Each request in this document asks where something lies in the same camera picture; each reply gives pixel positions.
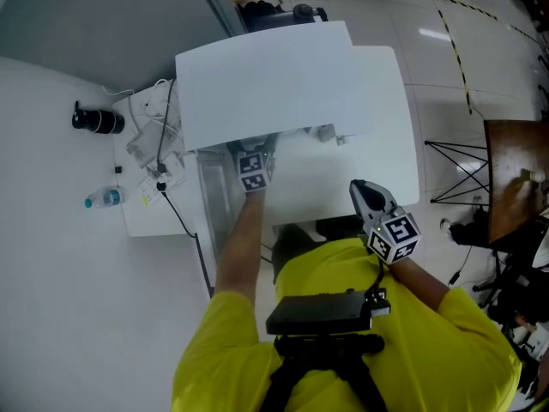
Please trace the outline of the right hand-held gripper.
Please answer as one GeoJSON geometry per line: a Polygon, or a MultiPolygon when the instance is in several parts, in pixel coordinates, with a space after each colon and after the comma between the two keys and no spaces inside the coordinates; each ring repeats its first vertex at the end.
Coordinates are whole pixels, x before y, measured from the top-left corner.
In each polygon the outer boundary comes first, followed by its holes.
{"type": "Polygon", "coordinates": [[[400,206],[386,188],[354,179],[349,193],[363,223],[365,246],[391,265],[409,257],[421,239],[413,216],[400,206]]]}

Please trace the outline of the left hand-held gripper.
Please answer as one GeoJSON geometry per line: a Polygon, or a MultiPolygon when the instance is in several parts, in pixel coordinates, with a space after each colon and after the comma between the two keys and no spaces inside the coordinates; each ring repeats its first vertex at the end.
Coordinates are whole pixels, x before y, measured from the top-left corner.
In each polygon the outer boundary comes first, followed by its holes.
{"type": "Polygon", "coordinates": [[[228,142],[238,179],[246,193],[267,188],[275,170],[275,139],[253,137],[228,142]]]}

